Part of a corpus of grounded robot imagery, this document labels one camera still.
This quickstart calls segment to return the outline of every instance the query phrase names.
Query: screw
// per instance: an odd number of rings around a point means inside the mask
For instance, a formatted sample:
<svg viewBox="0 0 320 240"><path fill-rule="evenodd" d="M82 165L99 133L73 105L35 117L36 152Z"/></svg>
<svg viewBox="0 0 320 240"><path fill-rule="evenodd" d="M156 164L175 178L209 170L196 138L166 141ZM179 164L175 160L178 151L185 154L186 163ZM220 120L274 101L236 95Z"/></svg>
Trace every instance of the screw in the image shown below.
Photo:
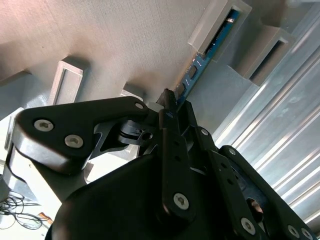
<svg viewBox="0 0 320 240"><path fill-rule="evenodd" d="M144 106L142 106L140 103L138 103L138 102L136 102L135 103L135 106L137 107L137 108L139 108L139 109L143 109L144 108Z"/></svg>
<svg viewBox="0 0 320 240"><path fill-rule="evenodd" d="M245 217L241 218L241 225L243 229L246 230L249 234L251 235L256 234L255 226L252 224L252 222L249 219Z"/></svg>
<svg viewBox="0 0 320 240"><path fill-rule="evenodd" d="M229 148L229 153L231 153L232 155L236 155L236 151L233 150L232 148Z"/></svg>
<svg viewBox="0 0 320 240"><path fill-rule="evenodd" d="M188 198L182 193L176 193L173 196L173 201L182 210L187 210L189 208Z"/></svg>
<svg viewBox="0 0 320 240"><path fill-rule="evenodd" d="M289 230L289 232L290 232L293 236L295 236L297 239L300 238L300 235L299 235L298 231L297 231L293 226L288 225L288 230Z"/></svg>
<svg viewBox="0 0 320 240"><path fill-rule="evenodd" d="M205 130L204 128L202 128L202 129L201 129L201 132L202 132L202 134L204 134L204 135L206 135L206 136L208 136L208 135L209 135L208 131L207 131L207 130Z"/></svg>
<svg viewBox="0 0 320 240"><path fill-rule="evenodd" d="M308 239L312 240L314 239L312 237L312 235L310 234L310 232L308 232L305 228L301 228L301 232L303 233L303 235L305 235Z"/></svg>
<svg viewBox="0 0 320 240"><path fill-rule="evenodd" d="M35 121L33 126L35 127L35 129L42 132L49 132L54 129L53 123L45 119Z"/></svg>
<svg viewBox="0 0 320 240"><path fill-rule="evenodd" d="M70 148L78 149L83 146L84 141L78 135L71 134L71 135L65 137L64 143L65 143L65 145L67 145Z"/></svg>

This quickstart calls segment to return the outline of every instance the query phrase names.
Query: tangled wires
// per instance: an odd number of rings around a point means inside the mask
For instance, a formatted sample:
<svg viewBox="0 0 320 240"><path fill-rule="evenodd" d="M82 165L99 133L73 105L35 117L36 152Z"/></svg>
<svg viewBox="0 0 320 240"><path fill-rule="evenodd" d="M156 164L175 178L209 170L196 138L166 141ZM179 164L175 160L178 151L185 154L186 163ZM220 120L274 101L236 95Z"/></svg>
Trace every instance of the tangled wires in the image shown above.
<svg viewBox="0 0 320 240"><path fill-rule="evenodd" d="M10 191L9 197L1 201L0 215L12 216L14 218L12 225L6 228L0 228L0 230L11 228L16 222L22 227L29 230L37 230L42 227L43 222L49 220L49 218L41 218L29 213L24 213L25 207L39 206L37 203L24 202L25 197L17 192Z"/></svg>

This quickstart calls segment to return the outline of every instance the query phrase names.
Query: ribbed metal surface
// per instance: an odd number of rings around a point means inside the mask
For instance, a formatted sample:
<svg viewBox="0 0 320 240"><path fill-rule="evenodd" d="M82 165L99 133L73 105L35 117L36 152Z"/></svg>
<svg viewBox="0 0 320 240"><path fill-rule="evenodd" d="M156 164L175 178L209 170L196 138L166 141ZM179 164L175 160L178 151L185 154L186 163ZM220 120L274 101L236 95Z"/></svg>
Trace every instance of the ribbed metal surface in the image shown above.
<svg viewBox="0 0 320 240"><path fill-rule="evenodd" d="M316 233L320 232L320 5L260 87L250 86L214 132L232 145Z"/></svg>

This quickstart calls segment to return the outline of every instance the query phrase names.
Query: textured fabric surface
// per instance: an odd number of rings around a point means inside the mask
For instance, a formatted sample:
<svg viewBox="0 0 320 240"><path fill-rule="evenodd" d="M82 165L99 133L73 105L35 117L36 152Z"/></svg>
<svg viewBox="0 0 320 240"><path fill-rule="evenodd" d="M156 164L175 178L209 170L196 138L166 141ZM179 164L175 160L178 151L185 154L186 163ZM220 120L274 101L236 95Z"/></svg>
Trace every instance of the textured fabric surface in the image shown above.
<svg viewBox="0 0 320 240"><path fill-rule="evenodd" d="M187 42L209 2L0 0L0 79L27 69L37 87L26 94L48 93L71 55L90 63L80 101L117 97L127 81L157 100L192 58Z"/></svg>

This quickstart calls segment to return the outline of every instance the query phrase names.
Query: blue circuit board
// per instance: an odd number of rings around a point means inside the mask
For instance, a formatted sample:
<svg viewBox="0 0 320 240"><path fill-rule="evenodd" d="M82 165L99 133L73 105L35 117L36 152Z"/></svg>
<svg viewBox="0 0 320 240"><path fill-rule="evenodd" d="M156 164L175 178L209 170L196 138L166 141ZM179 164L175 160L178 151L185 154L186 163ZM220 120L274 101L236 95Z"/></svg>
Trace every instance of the blue circuit board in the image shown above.
<svg viewBox="0 0 320 240"><path fill-rule="evenodd" d="M223 41L226 39L239 15L240 13L238 11L231 10L207 48L205 54L197 53L195 55L181 82L175 89L178 106L181 106L185 102L190 91L199 80L202 73L205 71L206 67L217 52L219 46L221 46Z"/></svg>

